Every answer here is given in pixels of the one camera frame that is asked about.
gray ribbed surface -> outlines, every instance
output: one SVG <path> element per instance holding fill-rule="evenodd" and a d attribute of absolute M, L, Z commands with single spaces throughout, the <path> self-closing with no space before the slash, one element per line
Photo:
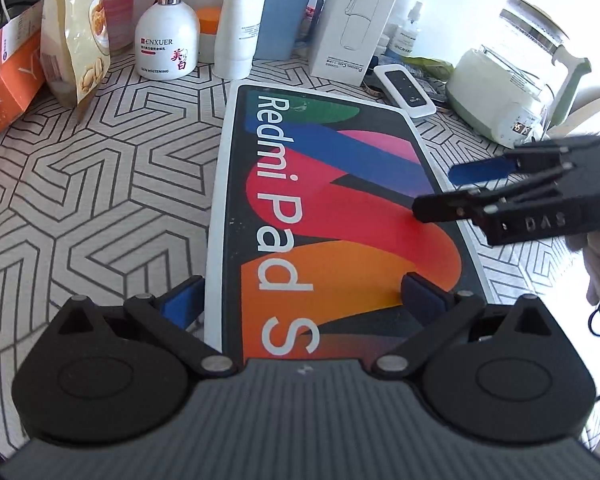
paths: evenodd
<path fill-rule="evenodd" d="M 356 361 L 252 361 L 200 384 L 181 415 L 100 450 L 33 441 L 9 480 L 587 480 L 600 462 L 575 441 L 499 449 L 436 423 L 403 383 Z"/>

green shape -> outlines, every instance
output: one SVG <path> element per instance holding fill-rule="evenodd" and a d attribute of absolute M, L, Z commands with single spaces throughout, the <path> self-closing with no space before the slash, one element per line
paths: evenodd
<path fill-rule="evenodd" d="M 258 108 L 258 104 L 264 101 L 259 97 L 273 97 L 289 101 L 289 110 L 278 110 L 283 121 L 295 124 L 329 124 L 339 123 L 355 117 L 360 113 L 357 106 L 344 105 L 334 101 L 322 101 L 311 99 L 301 95 L 289 95 L 270 91 L 249 90 L 247 96 L 247 114 L 256 117 L 258 110 L 275 110 L 269 106 Z"/>

snack bag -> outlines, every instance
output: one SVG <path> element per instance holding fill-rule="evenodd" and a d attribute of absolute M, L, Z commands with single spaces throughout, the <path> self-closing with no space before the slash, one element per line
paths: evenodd
<path fill-rule="evenodd" d="M 60 104 L 81 120 L 109 69 L 109 35 L 102 0 L 45 0 L 40 61 Z"/>

orange box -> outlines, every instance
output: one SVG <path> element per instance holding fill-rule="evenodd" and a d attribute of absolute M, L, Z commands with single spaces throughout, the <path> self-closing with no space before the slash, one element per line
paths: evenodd
<path fill-rule="evenodd" d="M 45 82 L 40 66 L 42 2 L 0 29 L 0 132 L 20 117 Z"/>

tablecloth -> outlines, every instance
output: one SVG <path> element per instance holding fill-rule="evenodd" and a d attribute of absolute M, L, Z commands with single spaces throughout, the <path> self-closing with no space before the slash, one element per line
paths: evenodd
<path fill-rule="evenodd" d="M 113 60 L 78 123 L 43 90 L 0 134 L 0 451 L 26 436 L 10 395 L 16 368 L 74 293 L 121 304 L 159 295 L 205 273 L 216 156 L 229 82 L 200 64 L 155 82 Z M 306 62 L 257 61 L 250 79 L 369 98 L 361 89 L 312 77 Z M 494 155 L 453 114 L 417 120 L 443 169 Z M 494 186 L 501 183 L 490 183 Z M 573 257 L 561 240 L 490 248 L 474 243 L 496 298 L 544 294 Z"/>

